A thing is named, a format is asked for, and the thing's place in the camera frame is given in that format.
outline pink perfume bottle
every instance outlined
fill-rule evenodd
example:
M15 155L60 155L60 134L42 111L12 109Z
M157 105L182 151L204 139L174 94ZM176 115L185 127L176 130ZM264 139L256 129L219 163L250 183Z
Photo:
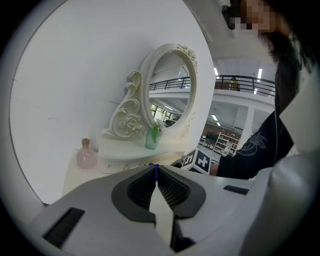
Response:
M76 153L76 164L81 169L89 169L93 167L97 158L94 151L89 148L90 139L83 138L82 139L82 148Z

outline shelving unit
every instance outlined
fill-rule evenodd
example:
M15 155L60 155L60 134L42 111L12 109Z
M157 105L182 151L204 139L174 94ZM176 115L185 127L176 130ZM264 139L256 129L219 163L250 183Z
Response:
M219 137L216 140L216 143L214 145L213 151L219 153L220 155L223 155L222 151L226 148L226 144L228 140L226 138L230 139L230 142L232 142L232 146L229 152L229 155L234 156L236 153L236 148L238 145L239 140L233 137L230 137L228 135L225 135L223 133L219 133Z

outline balcony railing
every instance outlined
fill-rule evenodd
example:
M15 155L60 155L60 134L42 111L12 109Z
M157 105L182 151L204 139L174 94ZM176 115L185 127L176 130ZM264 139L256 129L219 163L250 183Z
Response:
M215 80L214 88L258 94L269 98L274 97L276 91L273 81L243 75L219 75L219 79Z
M149 91L166 89L190 89L190 76L151 83Z
M191 86L190 76L186 76L151 83L149 91L161 89L190 89ZM219 78L215 80L214 88L218 90L257 94L269 98L274 97L276 91L275 82L244 75L219 75Z

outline blue wire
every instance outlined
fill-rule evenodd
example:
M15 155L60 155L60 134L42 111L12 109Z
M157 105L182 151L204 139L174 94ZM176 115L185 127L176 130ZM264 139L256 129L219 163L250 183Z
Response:
M157 182L158 181L158 167L159 167L159 164L154 164L154 163L149 163L148 166L154 166L155 167L155 181Z

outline curved white backdrop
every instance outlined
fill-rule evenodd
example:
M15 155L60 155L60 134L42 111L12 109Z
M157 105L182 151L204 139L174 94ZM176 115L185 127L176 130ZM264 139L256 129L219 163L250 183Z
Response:
M22 170L43 202L61 197L81 138L97 147L130 71L166 43L187 45L197 56L202 104L188 137L196 146L215 76L205 38L182 0L68 0L38 29L15 75L10 122Z

